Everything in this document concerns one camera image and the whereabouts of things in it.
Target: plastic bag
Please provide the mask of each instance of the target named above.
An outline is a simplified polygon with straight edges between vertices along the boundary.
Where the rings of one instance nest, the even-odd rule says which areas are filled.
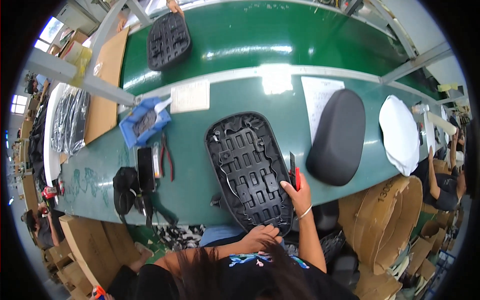
[[[56,152],[74,155],[85,146],[86,117],[90,94],[66,85],[54,115],[51,145]]]

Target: red-handled pliers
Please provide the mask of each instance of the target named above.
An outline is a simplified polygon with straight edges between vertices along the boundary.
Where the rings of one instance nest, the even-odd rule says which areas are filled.
[[[160,177],[163,177],[163,153],[167,153],[168,163],[170,164],[170,181],[173,181],[173,164],[170,157],[170,151],[167,148],[167,136],[162,133],[162,150],[160,150]]]

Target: woman's arm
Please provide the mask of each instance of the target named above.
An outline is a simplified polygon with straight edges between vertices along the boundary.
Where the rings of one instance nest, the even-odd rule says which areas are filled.
[[[324,252],[318,239],[317,227],[313,219],[313,212],[310,210],[301,219],[300,217],[312,205],[312,196],[310,186],[303,173],[300,173],[300,190],[296,191],[293,186],[286,182],[280,182],[282,188],[290,195],[295,212],[299,217],[300,237],[299,237],[299,258],[313,264],[324,273],[327,273]]]
[[[282,241],[281,237],[278,237],[279,229],[275,228],[273,225],[260,225],[250,230],[250,232],[240,241],[218,246],[216,251],[218,254],[218,259],[225,258],[230,254],[243,254],[243,253],[253,253],[258,252],[264,249],[264,244],[262,241],[276,241],[280,243]],[[213,247],[204,248],[209,254],[213,251]],[[189,262],[193,262],[195,254],[198,252],[196,248],[190,248],[182,250],[185,254],[185,257]],[[180,277],[180,264],[178,261],[178,254],[176,252],[171,252],[166,254],[164,257],[160,258],[155,262],[156,265],[169,270],[172,274]]]
[[[435,169],[433,168],[432,146],[430,146],[430,151],[428,154],[428,183],[430,185],[430,194],[433,196],[433,198],[438,199],[438,197],[440,197],[440,188],[438,187]]]

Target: stacked cardboard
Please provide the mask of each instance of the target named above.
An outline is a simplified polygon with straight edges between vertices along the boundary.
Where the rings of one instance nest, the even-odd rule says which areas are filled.
[[[383,274],[408,244],[422,205],[421,181],[395,176],[339,200],[338,222],[359,260]]]
[[[60,217],[60,224],[73,256],[92,286],[108,289],[121,265],[139,258],[124,224],[75,216]]]

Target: white wall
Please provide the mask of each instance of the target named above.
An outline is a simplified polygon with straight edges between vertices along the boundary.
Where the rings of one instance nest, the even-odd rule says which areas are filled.
[[[446,41],[435,20],[418,0],[383,0],[383,3],[402,24],[420,54]],[[460,65],[453,56],[428,66],[427,70],[440,84],[457,82],[466,87]]]

